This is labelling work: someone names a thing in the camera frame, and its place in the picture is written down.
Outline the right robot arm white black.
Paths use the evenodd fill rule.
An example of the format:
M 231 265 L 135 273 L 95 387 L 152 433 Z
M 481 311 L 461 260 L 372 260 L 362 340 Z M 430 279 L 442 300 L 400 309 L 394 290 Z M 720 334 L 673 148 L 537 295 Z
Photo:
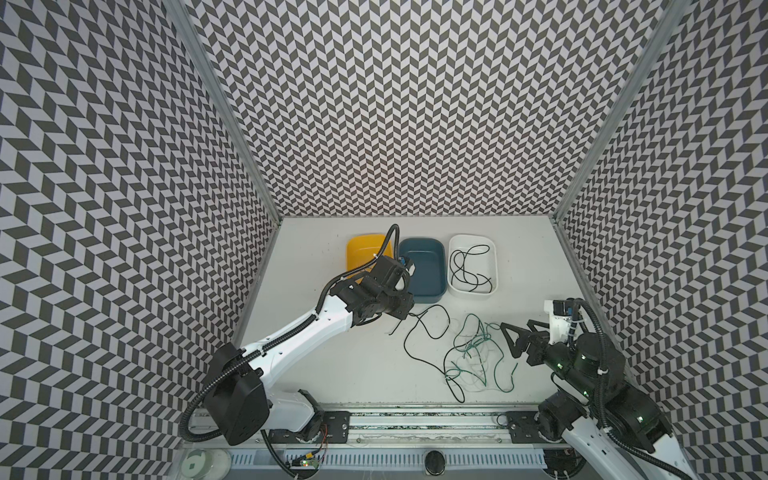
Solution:
M 695 479 L 671 421 L 626 374 L 626 358 L 591 305 L 552 300 L 547 322 L 503 323 L 511 355 L 563 381 L 537 407 L 538 436 L 564 443 L 603 479 Z

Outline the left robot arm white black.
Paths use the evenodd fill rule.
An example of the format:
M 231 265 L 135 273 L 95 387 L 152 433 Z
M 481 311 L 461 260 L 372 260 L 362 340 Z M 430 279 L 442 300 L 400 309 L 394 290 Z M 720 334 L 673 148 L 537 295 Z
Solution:
M 178 433 L 191 443 L 222 437 L 231 446 L 255 434 L 288 431 L 312 441 L 324 410 L 303 389 L 277 388 L 279 378 L 319 346 L 384 315 L 404 320 L 415 300 L 414 263 L 399 253 L 400 228 L 388 229 L 377 253 L 331 278 L 315 307 L 273 334 L 244 347 L 231 343 L 213 355 L 203 386 L 180 416 Z

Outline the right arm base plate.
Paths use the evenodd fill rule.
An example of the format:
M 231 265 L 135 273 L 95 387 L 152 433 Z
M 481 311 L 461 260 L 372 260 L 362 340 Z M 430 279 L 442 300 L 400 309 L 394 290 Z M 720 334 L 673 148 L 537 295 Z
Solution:
M 505 412 L 504 417 L 513 444 L 546 443 L 540 433 L 538 410 L 511 410 Z

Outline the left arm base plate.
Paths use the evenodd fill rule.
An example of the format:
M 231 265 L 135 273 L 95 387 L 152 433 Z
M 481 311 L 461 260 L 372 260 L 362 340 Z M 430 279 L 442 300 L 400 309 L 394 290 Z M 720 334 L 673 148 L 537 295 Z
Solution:
M 350 419 L 349 411 L 324 411 L 316 413 L 298 432 L 273 429 L 268 431 L 268 438 L 277 444 L 319 444 L 321 440 L 330 444 L 346 444 Z

